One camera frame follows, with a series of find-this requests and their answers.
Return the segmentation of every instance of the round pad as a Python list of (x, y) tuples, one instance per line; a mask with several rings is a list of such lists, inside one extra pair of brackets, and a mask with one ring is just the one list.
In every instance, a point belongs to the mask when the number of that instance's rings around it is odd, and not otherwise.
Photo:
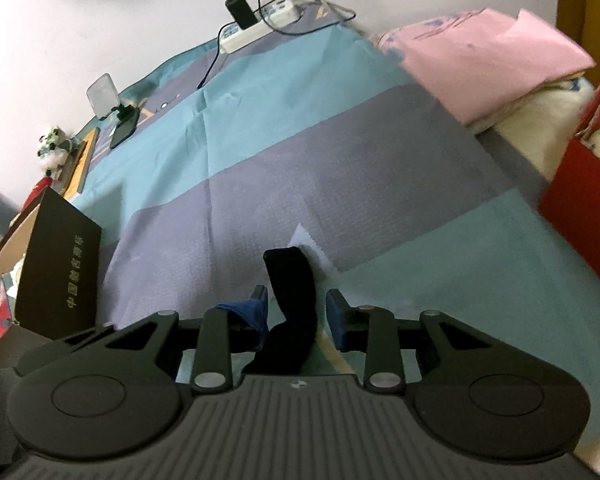
[(578, 381), (528, 355), (494, 364), (472, 353), (455, 352), (452, 366), (415, 387), (414, 407), (431, 433), (487, 460), (532, 462), (573, 449), (589, 418)]
[(173, 380), (136, 352), (76, 352), (25, 376), (7, 415), (18, 439), (47, 456), (101, 460), (154, 441), (181, 400)]
[(113, 377), (86, 375), (71, 378), (52, 393), (54, 406), (71, 416), (99, 416), (125, 400), (125, 385)]
[(526, 415), (542, 404), (544, 394), (535, 382), (517, 375), (497, 374), (474, 381), (469, 396), (478, 408), (493, 415)]

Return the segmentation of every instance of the folded blanket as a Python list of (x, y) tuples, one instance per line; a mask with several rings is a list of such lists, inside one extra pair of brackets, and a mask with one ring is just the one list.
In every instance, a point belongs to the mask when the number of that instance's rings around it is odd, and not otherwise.
[(391, 30), (378, 47), (463, 124), (541, 87), (594, 66), (589, 54), (527, 10), (517, 19), (493, 9)]

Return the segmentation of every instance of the bed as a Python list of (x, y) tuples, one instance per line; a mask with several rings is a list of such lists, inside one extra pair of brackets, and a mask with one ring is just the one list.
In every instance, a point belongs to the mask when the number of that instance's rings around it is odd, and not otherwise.
[[(330, 19), (309, 6), (289, 30)], [(99, 321), (127, 326), (166, 308), (200, 317), (266, 283), (264, 250), (298, 245), (319, 298), (305, 373), (362, 373), (363, 355), (331, 342), (329, 288), (401, 318), (435, 308), (578, 378), (592, 403), (583, 441), (596, 439), (600, 281), (525, 201), (515, 172), (350, 28), (269, 34), (221, 55), (197, 91), (214, 48), (122, 93), (142, 112), (120, 147), (108, 149), (110, 120), (80, 133), (101, 128), (74, 200), (103, 228)], [(272, 298), (269, 325), (281, 320)], [(234, 356), (235, 377), (250, 359)], [(404, 361), (417, 380), (413, 355)]]

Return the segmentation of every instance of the white wall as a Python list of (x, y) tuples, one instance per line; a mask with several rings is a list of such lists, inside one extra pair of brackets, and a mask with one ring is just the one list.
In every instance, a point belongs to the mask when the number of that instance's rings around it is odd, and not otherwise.
[[(119, 89), (212, 38), (224, 0), (0, 0), (0, 192), (21, 204), (42, 176), (37, 138), (91, 117), (85, 90), (109, 72)], [(333, 0), (380, 32), (453, 10), (525, 7), (555, 19), (556, 0)]]

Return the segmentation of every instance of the metal screw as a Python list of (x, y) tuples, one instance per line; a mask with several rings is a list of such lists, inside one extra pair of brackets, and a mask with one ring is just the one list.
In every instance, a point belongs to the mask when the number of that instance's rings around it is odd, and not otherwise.
[(218, 372), (204, 372), (196, 375), (193, 382), (200, 388), (219, 388), (226, 382), (226, 378)]
[(400, 384), (400, 377), (392, 372), (378, 372), (369, 377), (369, 383), (376, 388), (395, 388)]

